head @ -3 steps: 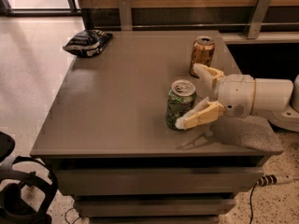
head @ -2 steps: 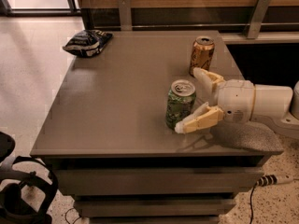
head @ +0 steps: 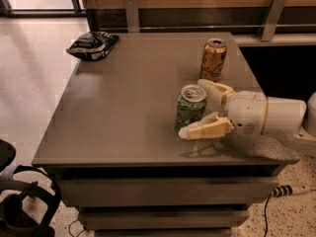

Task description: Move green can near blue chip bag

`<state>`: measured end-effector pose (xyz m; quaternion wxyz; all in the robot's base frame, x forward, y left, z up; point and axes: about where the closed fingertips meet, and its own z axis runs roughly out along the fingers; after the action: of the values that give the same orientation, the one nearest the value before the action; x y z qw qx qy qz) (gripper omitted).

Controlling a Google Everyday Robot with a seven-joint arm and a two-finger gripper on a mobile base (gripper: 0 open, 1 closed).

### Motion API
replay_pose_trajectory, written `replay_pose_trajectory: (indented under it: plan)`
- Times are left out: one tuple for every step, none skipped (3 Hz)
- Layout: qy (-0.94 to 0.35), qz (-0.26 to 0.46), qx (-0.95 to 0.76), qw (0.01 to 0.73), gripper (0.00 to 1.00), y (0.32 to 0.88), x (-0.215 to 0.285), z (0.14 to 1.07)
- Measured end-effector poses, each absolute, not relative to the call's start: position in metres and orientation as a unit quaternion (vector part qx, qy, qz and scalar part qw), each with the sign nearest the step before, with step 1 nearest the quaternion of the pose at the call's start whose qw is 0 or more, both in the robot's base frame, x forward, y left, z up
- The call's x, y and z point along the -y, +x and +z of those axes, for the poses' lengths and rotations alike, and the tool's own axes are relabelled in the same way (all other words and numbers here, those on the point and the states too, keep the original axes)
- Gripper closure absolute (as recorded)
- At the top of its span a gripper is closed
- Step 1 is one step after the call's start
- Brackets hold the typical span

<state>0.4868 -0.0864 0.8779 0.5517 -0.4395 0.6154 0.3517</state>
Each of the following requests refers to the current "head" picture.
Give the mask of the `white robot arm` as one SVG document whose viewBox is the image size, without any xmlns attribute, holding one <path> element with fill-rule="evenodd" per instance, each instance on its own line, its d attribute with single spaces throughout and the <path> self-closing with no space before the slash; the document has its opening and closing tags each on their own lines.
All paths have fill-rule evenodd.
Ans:
<svg viewBox="0 0 316 237">
<path fill-rule="evenodd" d="M 315 98 L 308 101 L 236 92 L 200 79 L 182 88 L 175 130 L 186 140 L 222 138 L 229 133 L 266 135 L 302 153 L 315 154 Z"/>
</svg>

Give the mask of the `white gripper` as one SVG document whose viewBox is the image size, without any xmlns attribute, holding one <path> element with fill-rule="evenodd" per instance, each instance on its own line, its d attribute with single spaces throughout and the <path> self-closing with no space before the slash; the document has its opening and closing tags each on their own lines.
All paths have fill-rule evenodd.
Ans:
<svg viewBox="0 0 316 237">
<path fill-rule="evenodd" d="M 239 135 L 259 135 L 262 132 L 268 109 L 268 99 L 262 92 L 236 93 L 228 85 L 206 79 L 199 79 L 197 84 L 206 92 L 205 112 L 209 115 L 182 127 L 178 132 L 181 138 L 221 138 L 234 129 Z M 228 117 L 218 115 L 226 111 Z"/>
</svg>

